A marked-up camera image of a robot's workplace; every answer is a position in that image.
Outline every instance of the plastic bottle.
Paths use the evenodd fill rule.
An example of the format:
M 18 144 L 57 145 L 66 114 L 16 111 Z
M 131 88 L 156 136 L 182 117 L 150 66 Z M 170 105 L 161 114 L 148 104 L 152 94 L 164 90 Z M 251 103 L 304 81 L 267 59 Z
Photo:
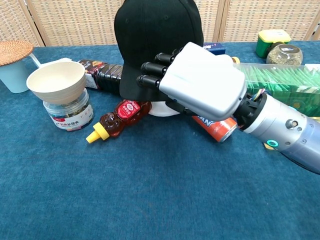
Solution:
M 88 143 L 92 143 L 99 138 L 117 137 L 126 126 L 137 123 L 151 110 L 149 101 L 123 100 L 116 107 L 114 112 L 103 115 L 93 128 L 94 131 L 86 138 Z

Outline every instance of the yellow lid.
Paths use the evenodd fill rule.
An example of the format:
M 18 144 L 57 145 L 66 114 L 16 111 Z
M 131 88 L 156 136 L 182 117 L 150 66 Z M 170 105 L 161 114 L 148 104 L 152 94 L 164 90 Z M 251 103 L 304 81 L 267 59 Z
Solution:
M 289 36 L 289 34 L 282 29 L 262 30 L 258 33 L 258 36 L 265 43 L 288 43 L 291 41 L 291 37 Z
M 264 147 L 265 147 L 266 149 L 275 150 L 272 146 L 269 146 L 269 145 L 266 144 L 266 143 L 263 143 L 263 144 L 264 144 Z
M 313 117 L 311 117 L 311 118 L 320 123 L 320 117 L 318 117 L 318 116 L 313 116 Z
M 98 140 L 99 138 L 106 140 L 110 136 L 100 122 L 97 122 L 95 125 L 93 125 L 93 128 L 94 131 L 86 137 L 87 142 L 90 144 Z

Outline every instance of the black finger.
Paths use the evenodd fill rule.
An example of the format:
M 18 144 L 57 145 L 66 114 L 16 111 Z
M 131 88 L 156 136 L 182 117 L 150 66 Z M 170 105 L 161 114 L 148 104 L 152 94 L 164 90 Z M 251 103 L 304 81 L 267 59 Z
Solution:
M 162 64 L 165 65 L 167 67 L 170 66 L 170 64 L 172 64 L 172 62 L 174 61 L 175 56 L 170 55 L 170 54 L 165 54 L 165 53 L 159 53 L 157 56 L 155 56 L 154 60 L 156 63 L 158 64 Z
M 159 89 L 161 78 L 149 75 L 140 75 L 137 77 L 136 82 L 143 88 Z
M 173 50 L 172 55 L 173 55 L 174 57 L 177 56 L 183 49 L 184 49 L 184 48 L 181 47 L 181 48 L 179 48 L 179 49 Z
M 166 74 L 167 68 L 167 66 L 160 64 L 145 62 L 141 65 L 141 72 L 144 75 L 163 77 Z

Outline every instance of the woven coaster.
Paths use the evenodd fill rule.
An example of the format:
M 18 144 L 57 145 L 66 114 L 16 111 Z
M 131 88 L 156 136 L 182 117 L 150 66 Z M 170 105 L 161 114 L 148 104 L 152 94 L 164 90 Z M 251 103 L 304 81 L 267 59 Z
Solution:
M 0 41 L 0 66 L 20 61 L 32 53 L 34 46 L 28 41 Z

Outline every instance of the robotic hand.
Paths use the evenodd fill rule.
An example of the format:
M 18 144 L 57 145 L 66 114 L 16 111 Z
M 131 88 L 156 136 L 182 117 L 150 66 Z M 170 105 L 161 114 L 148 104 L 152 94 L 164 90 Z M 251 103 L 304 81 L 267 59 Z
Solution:
M 320 174 L 320 123 L 259 91 L 247 94 L 245 75 L 231 57 L 213 55 L 189 42 L 172 55 L 160 53 L 146 62 L 136 81 L 158 89 L 175 108 L 212 121 L 234 116 L 239 128 L 275 148 L 288 159 Z

